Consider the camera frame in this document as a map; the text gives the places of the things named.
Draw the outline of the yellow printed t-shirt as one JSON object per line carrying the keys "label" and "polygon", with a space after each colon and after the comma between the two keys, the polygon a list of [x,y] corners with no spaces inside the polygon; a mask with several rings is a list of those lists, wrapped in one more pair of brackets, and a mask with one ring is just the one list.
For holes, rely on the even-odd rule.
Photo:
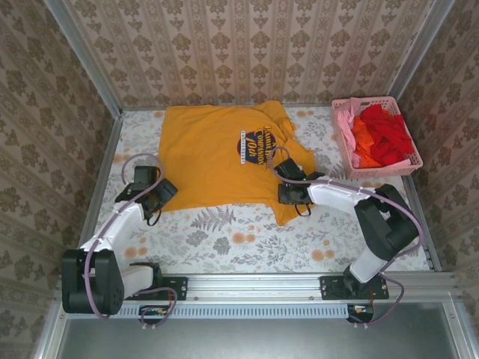
{"label": "yellow printed t-shirt", "polygon": [[316,170],[314,152],[296,139],[282,104],[171,106],[166,110],[159,157],[178,193],[165,211],[227,204],[264,204],[278,225],[298,213],[278,201],[280,183],[271,165],[291,158],[306,173]]}

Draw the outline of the floral print tablecloth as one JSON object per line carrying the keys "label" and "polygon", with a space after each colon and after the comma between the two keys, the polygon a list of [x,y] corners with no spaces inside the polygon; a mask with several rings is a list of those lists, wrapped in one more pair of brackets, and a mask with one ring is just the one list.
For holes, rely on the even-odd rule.
{"label": "floral print tablecloth", "polygon": [[[286,107],[286,112],[299,142],[314,151],[318,171],[357,187],[391,184],[409,202],[401,177],[346,179],[330,107]],[[164,117],[164,111],[122,114],[96,230],[125,187],[123,163],[137,153],[158,153]],[[310,216],[278,226],[268,206],[230,204],[161,214],[155,226],[143,222],[117,246],[121,269],[153,262],[168,274],[310,273],[342,272],[361,253],[364,239],[355,217],[328,206],[315,206]]]}

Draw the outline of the orange t-shirt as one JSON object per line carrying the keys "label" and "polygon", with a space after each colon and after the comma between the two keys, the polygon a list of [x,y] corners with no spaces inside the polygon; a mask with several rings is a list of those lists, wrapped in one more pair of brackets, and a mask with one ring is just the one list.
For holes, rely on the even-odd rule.
{"label": "orange t-shirt", "polygon": [[356,141],[356,148],[353,152],[353,167],[380,168],[381,164],[371,154],[371,147],[374,144],[373,137],[359,116],[354,118],[352,133]]}

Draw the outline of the pink t-shirt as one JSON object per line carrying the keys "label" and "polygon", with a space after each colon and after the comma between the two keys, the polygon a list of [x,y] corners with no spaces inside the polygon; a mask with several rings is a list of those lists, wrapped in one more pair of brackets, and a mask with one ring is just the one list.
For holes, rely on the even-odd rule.
{"label": "pink t-shirt", "polygon": [[351,97],[344,104],[339,105],[336,111],[337,122],[345,138],[347,152],[354,168],[357,168],[361,161],[361,157],[356,154],[356,139],[352,131],[360,105],[359,98]]}

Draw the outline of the pink plastic basket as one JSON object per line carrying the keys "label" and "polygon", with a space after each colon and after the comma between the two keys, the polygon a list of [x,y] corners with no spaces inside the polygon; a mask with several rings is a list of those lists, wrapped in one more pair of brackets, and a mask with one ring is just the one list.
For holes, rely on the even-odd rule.
{"label": "pink plastic basket", "polygon": [[[332,101],[332,125],[336,134],[336,139],[338,142],[341,158],[345,167],[347,177],[350,179],[358,179],[365,177],[390,177],[390,176],[406,176],[411,174],[413,171],[419,169],[423,165],[421,156],[419,155],[418,149],[413,142],[414,153],[408,155],[408,160],[404,162],[399,162],[395,165],[383,167],[383,168],[354,168],[352,166],[351,157],[347,152],[346,141],[343,136],[341,129],[339,128],[337,122],[337,107],[341,104],[344,104],[347,99],[335,99]],[[391,115],[398,115],[402,113],[396,103],[396,100],[391,96],[380,96],[380,97],[365,97],[359,98],[361,100],[361,105],[359,107],[359,112],[356,116],[359,116],[362,111],[364,111],[370,105],[381,105],[383,109],[390,112]],[[409,130],[406,126],[406,133],[410,135]]]}

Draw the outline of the pile of red orange clothes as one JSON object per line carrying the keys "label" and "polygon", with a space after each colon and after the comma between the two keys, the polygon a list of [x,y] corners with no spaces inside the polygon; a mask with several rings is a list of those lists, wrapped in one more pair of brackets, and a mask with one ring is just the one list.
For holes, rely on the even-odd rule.
{"label": "pile of red orange clothes", "polygon": [[381,164],[381,168],[408,160],[414,153],[413,142],[406,133],[401,114],[391,115],[381,105],[370,105],[359,117],[373,137],[372,157]]}

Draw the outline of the grey sheet metal panel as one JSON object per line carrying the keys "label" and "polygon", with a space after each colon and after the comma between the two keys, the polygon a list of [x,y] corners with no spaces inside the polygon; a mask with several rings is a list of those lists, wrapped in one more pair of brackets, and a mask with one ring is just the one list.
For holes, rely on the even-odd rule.
{"label": "grey sheet metal panel", "polygon": [[344,319],[73,320],[58,359],[458,359],[438,304],[401,304],[377,325]]}

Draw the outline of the aluminium side rail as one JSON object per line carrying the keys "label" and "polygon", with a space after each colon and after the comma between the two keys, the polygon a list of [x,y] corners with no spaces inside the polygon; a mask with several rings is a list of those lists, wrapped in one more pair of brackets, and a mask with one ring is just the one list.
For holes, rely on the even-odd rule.
{"label": "aluminium side rail", "polygon": [[95,233],[97,220],[100,214],[103,197],[108,183],[109,173],[115,156],[115,151],[119,142],[120,132],[123,126],[123,119],[118,117],[115,119],[112,130],[110,132],[109,140],[106,145],[104,157],[100,165],[97,181],[91,197],[88,212],[85,217],[85,222],[79,237],[78,245],[74,250],[79,249],[81,245],[86,243]]}
{"label": "aluminium side rail", "polygon": [[442,271],[442,266],[439,261],[439,256],[437,254],[433,239],[430,235],[430,230],[425,218],[424,211],[419,200],[419,196],[413,182],[413,179],[410,175],[402,176],[403,186],[406,191],[406,196],[409,201],[409,207],[412,210],[415,217],[419,220],[423,230],[424,230],[424,244],[423,249],[427,258],[428,265],[431,270]]}

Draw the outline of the aluminium mounting rail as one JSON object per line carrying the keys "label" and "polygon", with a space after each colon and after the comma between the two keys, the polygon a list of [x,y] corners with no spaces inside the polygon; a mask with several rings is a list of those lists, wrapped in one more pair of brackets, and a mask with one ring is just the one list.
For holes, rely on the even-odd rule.
{"label": "aluminium mounting rail", "polygon": [[[168,274],[181,283],[186,278],[186,297],[181,304],[327,303],[323,278],[332,273],[299,274]],[[461,299],[455,277],[447,272],[387,271],[389,297],[375,297],[375,304],[447,302]]]}

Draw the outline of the aluminium frame post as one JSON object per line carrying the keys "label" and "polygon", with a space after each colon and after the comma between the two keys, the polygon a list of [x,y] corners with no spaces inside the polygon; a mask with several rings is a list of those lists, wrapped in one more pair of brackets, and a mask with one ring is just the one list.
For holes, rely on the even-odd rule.
{"label": "aluminium frame post", "polygon": [[451,11],[455,0],[434,0],[417,36],[400,66],[387,95],[395,99],[401,98],[421,61],[430,48],[442,23]]}
{"label": "aluminium frame post", "polygon": [[90,80],[101,96],[106,108],[114,120],[121,116],[122,106],[118,101],[112,86],[107,79],[106,72],[101,68],[100,63],[87,43],[87,37],[82,33],[77,21],[68,10],[64,0],[44,0],[56,22],[67,38],[68,43],[76,53],[80,63],[84,67]]}

